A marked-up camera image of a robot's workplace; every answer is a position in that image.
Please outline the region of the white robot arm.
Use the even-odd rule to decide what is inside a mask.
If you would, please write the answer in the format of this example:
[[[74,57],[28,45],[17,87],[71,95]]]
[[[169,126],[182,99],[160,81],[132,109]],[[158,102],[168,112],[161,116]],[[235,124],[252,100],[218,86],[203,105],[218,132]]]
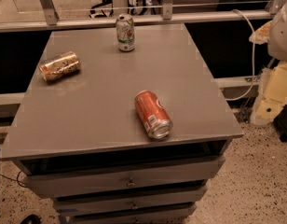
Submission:
[[[255,45],[267,43],[272,57],[262,69],[258,95],[250,116],[251,123],[267,125],[275,122],[281,142],[287,141],[287,1],[272,21],[268,21],[250,36]]]

